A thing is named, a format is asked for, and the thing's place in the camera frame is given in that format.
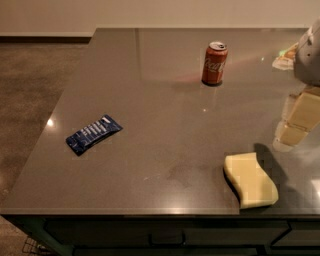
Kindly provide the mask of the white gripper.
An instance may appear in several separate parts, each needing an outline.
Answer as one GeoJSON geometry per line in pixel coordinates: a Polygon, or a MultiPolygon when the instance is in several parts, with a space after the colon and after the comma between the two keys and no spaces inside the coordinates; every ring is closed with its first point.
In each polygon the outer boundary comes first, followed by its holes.
{"type": "Polygon", "coordinates": [[[275,131],[276,147],[295,147],[320,123],[320,19],[298,41],[294,75],[305,87],[290,94],[275,131]]]}

